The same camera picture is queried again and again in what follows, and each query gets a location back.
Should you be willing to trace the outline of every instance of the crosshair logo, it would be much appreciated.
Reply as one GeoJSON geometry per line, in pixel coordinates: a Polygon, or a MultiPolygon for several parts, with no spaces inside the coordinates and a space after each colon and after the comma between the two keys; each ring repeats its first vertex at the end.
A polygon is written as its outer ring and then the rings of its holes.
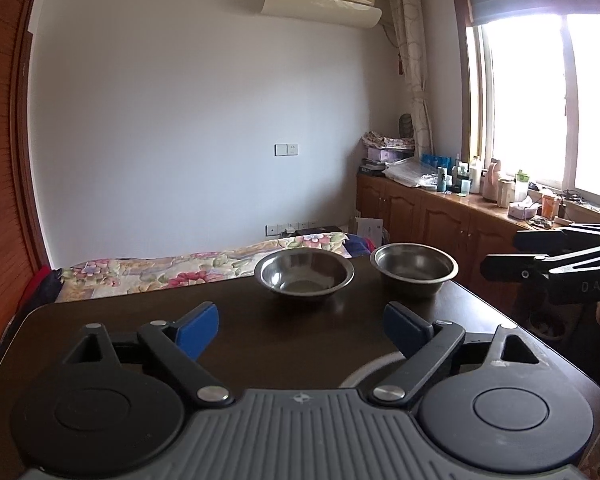
{"type": "Polygon", "coordinates": [[[299,394],[295,394],[293,397],[291,397],[295,402],[298,402],[299,404],[304,404],[305,402],[309,402],[311,400],[311,397],[309,397],[306,393],[304,392],[300,392],[299,394]]]}

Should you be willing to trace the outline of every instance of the table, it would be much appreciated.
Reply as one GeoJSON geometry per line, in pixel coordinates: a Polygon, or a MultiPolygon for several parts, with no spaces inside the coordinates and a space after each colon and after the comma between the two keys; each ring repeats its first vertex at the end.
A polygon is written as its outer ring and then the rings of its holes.
{"type": "MultiPolygon", "coordinates": [[[[220,331],[199,359],[234,395],[249,387],[335,388],[350,373],[395,347],[382,332],[382,310],[395,295],[385,291],[368,256],[352,259],[350,285],[323,303],[288,304],[253,277],[141,294],[50,304],[27,317],[0,364],[0,480],[23,471],[9,432],[15,399],[88,322],[130,332],[154,319],[178,319],[213,301],[220,331]]],[[[467,332],[492,334],[510,320],[460,285],[448,282],[432,300],[402,301],[427,320],[448,319],[467,332]]],[[[594,412],[600,434],[600,389],[546,348],[594,412]]]]}

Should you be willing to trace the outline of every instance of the bed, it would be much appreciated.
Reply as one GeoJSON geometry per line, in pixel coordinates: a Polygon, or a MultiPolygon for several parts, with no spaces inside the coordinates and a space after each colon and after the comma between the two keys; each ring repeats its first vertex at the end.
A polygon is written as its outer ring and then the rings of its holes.
{"type": "Polygon", "coordinates": [[[298,247],[331,251],[345,258],[370,252],[368,242],[362,238],[334,232],[266,240],[235,250],[183,254],[151,260],[90,260],[62,270],[63,284],[56,303],[251,276],[256,264],[267,254],[298,247]]]}

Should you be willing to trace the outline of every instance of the stainless steel bowl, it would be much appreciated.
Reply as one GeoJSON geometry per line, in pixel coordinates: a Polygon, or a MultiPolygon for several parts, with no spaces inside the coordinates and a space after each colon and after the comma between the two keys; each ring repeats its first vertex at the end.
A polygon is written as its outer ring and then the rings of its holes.
{"type": "Polygon", "coordinates": [[[293,298],[322,298],[353,279],[353,265],[339,254],[297,248],[271,253],[256,265],[254,275],[269,290],[293,298]]]}
{"type": "Polygon", "coordinates": [[[371,254],[371,264],[394,289],[430,298],[458,273],[458,263],[439,249],[421,244],[388,244],[371,254]]]}

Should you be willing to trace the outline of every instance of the gray ribbed panel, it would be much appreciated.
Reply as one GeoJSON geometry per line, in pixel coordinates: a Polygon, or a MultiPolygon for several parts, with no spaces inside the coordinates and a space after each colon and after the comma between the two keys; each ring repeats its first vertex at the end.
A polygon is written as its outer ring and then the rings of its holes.
{"type": "MultiPolygon", "coordinates": [[[[157,460],[116,480],[485,480],[434,450],[405,412],[356,390],[248,390],[198,413],[157,460]],[[311,397],[300,403],[294,396],[311,397]]],[[[543,480],[582,480],[573,467],[543,480]]],[[[22,480],[55,480],[29,471],[22,480]]]]}

